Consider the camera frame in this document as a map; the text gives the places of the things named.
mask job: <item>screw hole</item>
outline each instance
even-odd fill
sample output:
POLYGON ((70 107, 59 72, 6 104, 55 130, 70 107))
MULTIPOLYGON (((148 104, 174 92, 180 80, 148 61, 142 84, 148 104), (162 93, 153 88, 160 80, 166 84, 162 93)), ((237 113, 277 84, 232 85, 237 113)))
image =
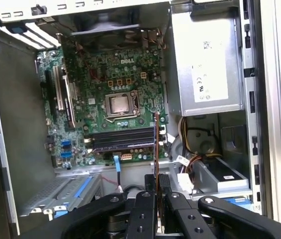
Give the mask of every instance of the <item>screw hole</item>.
POLYGON ((201 228, 195 228, 194 231, 196 233, 203 233, 203 229, 201 229, 201 228))
POLYGON ((140 226, 140 227, 137 228, 137 232, 139 232, 139 233, 143 233, 144 230, 145 230, 145 229, 144 229, 142 226, 140 226))

